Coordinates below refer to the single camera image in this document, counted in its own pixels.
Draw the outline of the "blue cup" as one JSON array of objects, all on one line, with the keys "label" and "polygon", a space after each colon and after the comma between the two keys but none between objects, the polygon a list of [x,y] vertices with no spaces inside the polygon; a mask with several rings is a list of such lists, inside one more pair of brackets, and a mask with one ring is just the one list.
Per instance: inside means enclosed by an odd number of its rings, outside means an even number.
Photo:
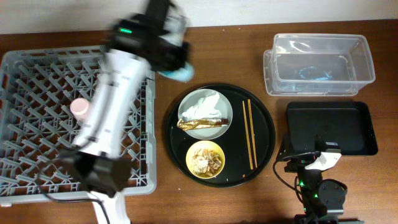
[{"label": "blue cup", "polygon": [[186,62],[184,67],[181,67],[178,70],[163,71],[159,72],[159,74],[163,77],[186,83],[194,77],[195,71],[193,66],[190,63]]}]

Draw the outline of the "wooden chopstick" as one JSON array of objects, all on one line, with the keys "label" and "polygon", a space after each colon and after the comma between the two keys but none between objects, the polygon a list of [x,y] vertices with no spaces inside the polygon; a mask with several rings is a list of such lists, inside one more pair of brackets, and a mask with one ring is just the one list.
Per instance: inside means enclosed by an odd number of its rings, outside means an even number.
[{"label": "wooden chopstick", "polygon": [[254,165],[257,168],[257,155],[256,155],[256,143],[255,143],[255,134],[254,134],[254,125],[253,125],[253,117],[252,117],[252,107],[251,100],[248,99],[248,110],[249,110],[249,122],[251,126],[251,139],[252,139],[252,149],[254,154]]},{"label": "wooden chopstick", "polygon": [[245,102],[242,101],[243,105],[243,116],[244,116],[244,128],[245,128],[245,134],[246,134],[246,144],[248,148],[248,156],[249,156],[249,165],[250,169],[253,170],[253,162],[252,162],[252,155],[251,155],[251,145],[250,145],[250,139],[249,139],[249,130],[248,130],[248,121],[247,121],[247,115],[246,115],[246,107],[245,107]]}]

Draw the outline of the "grey ceramic plate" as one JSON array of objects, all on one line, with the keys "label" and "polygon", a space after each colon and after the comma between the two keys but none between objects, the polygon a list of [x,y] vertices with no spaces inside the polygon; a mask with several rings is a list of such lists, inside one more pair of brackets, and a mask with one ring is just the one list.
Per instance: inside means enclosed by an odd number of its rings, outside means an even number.
[{"label": "grey ceramic plate", "polygon": [[229,124],[215,128],[188,130],[186,133],[201,140],[215,139],[223,135],[233,120],[233,109],[227,97],[216,90],[206,88],[195,90],[189,93],[180,103],[178,119],[183,119],[184,121],[193,120],[193,116],[200,106],[206,106],[206,110],[201,110],[203,112],[202,118],[227,119]]}]

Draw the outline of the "white napkin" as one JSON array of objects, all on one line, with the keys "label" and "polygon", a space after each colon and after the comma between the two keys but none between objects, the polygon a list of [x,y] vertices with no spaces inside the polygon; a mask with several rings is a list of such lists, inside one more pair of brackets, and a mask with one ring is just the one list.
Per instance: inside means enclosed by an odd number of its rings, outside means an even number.
[{"label": "white napkin", "polygon": [[184,121],[193,121],[196,119],[213,119],[221,118],[220,110],[215,108],[219,102],[220,94],[217,92],[200,98],[198,102],[182,113]]}]

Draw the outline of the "gold foil wrapper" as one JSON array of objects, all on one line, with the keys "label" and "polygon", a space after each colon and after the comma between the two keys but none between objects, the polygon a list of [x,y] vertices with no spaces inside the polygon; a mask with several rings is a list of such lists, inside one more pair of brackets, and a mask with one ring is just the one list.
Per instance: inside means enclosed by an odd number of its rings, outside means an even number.
[{"label": "gold foil wrapper", "polygon": [[212,118],[212,119],[195,119],[192,121],[184,121],[180,119],[177,122],[177,127],[184,130],[217,128],[229,125],[229,120],[226,118]]}]

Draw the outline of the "yellow bowl with food scraps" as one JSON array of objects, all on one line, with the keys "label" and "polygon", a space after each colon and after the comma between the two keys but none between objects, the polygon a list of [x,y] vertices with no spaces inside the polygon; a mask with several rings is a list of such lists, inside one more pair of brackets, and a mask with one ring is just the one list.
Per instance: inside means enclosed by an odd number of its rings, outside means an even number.
[{"label": "yellow bowl with food scraps", "polygon": [[226,163],[222,148],[213,141],[198,141],[189,147],[185,162],[191,174],[199,179],[219,175]]}]

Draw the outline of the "pink cup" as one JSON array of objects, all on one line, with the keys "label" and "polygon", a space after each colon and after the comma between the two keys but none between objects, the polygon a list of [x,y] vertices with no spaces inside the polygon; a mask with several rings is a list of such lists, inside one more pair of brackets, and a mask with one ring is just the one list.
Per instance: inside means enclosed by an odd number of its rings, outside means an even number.
[{"label": "pink cup", "polygon": [[79,120],[83,121],[88,116],[90,102],[84,98],[76,98],[70,104],[70,111],[72,115]]}]

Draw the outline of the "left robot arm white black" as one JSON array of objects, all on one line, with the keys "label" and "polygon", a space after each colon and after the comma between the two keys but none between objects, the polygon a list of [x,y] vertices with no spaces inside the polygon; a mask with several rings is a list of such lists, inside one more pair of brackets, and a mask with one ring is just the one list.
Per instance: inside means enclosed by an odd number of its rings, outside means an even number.
[{"label": "left robot arm white black", "polygon": [[72,146],[58,157],[90,194],[99,223],[129,223],[123,190],[132,162],[120,156],[129,105],[152,72],[180,82],[193,78],[186,28],[180,7],[150,0],[144,13],[120,20],[111,30],[88,117]]}]

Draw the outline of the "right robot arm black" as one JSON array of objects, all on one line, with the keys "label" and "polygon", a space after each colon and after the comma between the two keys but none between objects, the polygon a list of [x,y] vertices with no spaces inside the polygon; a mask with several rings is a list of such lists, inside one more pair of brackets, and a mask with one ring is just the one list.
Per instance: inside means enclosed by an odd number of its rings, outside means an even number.
[{"label": "right robot arm black", "polygon": [[[290,136],[284,134],[272,170],[275,176],[292,189],[304,214],[294,216],[294,223],[362,223],[362,220],[341,220],[348,187],[334,179],[324,179],[322,173],[331,169],[341,158],[341,149],[335,142],[326,142],[316,135],[314,150],[296,152]],[[276,171],[279,162],[286,163],[284,171],[295,173],[294,184],[288,184]]]}]

